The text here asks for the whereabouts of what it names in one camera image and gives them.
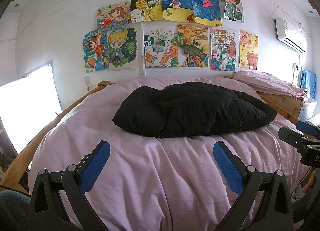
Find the blue towel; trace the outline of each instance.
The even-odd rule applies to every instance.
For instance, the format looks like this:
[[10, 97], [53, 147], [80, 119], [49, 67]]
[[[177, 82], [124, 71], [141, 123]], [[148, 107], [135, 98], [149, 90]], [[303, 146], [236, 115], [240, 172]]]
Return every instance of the blue towel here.
[[317, 98], [317, 75], [304, 70], [302, 72], [301, 88], [306, 88], [309, 91], [310, 97]]

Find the poster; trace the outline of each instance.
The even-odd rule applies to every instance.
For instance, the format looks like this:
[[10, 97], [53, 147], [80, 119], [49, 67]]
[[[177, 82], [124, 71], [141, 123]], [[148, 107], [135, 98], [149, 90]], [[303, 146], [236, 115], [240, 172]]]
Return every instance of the poster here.
[[108, 31], [110, 71], [138, 69], [137, 32], [133, 27]]
[[209, 41], [206, 26], [178, 25], [178, 44], [186, 56], [183, 67], [208, 67]]
[[107, 31], [94, 30], [83, 38], [85, 72], [109, 68]]
[[226, 3], [224, 10], [224, 18], [231, 21], [244, 23], [243, 9], [241, 0], [222, 0]]
[[192, 0], [194, 21], [207, 26], [221, 26], [219, 0]]
[[239, 67], [257, 69], [259, 37], [240, 30], [240, 58]]
[[178, 67], [178, 45], [175, 28], [163, 26], [145, 34], [146, 67]]
[[112, 30], [130, 24], [130, 0], [98, 9], [97, 30]]
[[192, 0], [162, 0], [162, 10], [166, 20], [185, 23], [194, 21]]
[[162, 19], [161, 0], [131, 0], [131, 23]]
[[236, 70], [235, 33], [224, 29], [210, 28], [211, 70]]

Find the pink bedsheet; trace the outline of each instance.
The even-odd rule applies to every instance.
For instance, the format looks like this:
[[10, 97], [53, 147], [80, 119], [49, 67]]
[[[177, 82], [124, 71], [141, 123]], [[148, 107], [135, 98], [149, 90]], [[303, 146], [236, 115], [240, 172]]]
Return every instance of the pink bedsheet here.
[[[246, 165], [272, 173], [281, 169], [290, 190], [294, 189], [307, 167], [300, 164], [293, 147], [279, 141], [280, 127], [295, 129], [279, 114], [254, 131], [211, 137], [156, 139], [125, 132], [113, 124], [121, 102], [138, 87], [163, 89], [186, 81], [224, 86], [260, 98], [248, 85], [227, 78], [140, 77], [107, 86], [88, 96], [43, 139], [32, 161], [30, 190], [41, 168], [61, 171], [77, 164], [101, 140], [110, 143], [111, 156], [86, 197], [110, 230], [212, 231], [237, 198], [212, 155], [214, 143], [220, 140]], [[254, 216], [261, 195], [245, 224]], [[62, 199], [71, 220], [78, 223], [64, 193]]]
[[310, 98], [309, 91], [306, 88], [298, 88], [271, 74], [256, 70], [246, 69], [238, 71], [233, 79], [246, 83], [255, 91], [290, 96], [301, 102], [306, 102]]

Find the electrical outlet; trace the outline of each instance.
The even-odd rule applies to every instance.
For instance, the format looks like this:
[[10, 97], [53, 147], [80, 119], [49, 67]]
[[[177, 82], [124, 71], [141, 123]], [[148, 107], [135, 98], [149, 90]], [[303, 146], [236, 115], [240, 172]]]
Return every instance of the electrical outlet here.
[[84, 84], [87, 86], [87, 85], [90, 85], [90, 76], [87, 76], [87, 77], [84, 77]]

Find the white wall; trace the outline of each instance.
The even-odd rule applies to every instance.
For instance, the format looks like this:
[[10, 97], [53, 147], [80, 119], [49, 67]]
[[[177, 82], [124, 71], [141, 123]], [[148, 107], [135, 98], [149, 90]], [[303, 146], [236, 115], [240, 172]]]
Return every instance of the white wall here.
[[[45, 8], [56, 0], [33, 0], [21, 13], [18, 35], [28, 24]], [[16, 64], [17, 76], [53, 59], [55, 77], [57, 79], [58, 94], [61, 97], [63, 108], [73, 103], [86, 92], [84, 85], [85, 76], [90, 76], [91, 88], [103, 80], [118, 82], [143, 75], [142, 70], [142, 42], [141, 23], [134, 24], [138, 32], [138, 52], [140, 59], [139, 70], [114, 71], [107, 70], [94, 73], [85, 73], [83, 59], [83, 36], [95, 29], [96, 10], [107, 4], [125, 0], [61, 0], [53, 5], [23, 31], [17, 39]], [[272, 0], [279, 4], [302, 26], [309, 31], [307, 17], [298, 9], [292, 0]], [[288, 46], [276, 40], [275, 18], [285, 18], [297, 26], [281, 10], [275, 10], [275, 6], [267, 0], [242, 0], [245, 23], [235, 23], [223, 19], [223, 26], [234, 29], [243, 29], [254, 32], [259, 36], [259, 60], [258, 70], [272, 73], [277, 77], [291, 81], [292, 63], [296, 53]], [[145, 28], [155, 25], [173, 25], [177, 23], [169, 21], [147, 22]], [[305, 34], [308, 41], [308, 53], [304, 55], [303, 69], [312, 67], [311, 40]], [[147, 76], [196, 76], [215, 77], [227, 75], [227, 72], [210, 71], [209, 68], [168, 68], [147, 69]]]
[[15, 62], [15, 39], [19, 13], [7, 13], [0, 19], [0, 86], [17, 79]]
[[309, 26], [312, 36], [312, 73], [317, 75], [317, 101], [314, 115], [320, 113], [320, 18], [309, 18]]

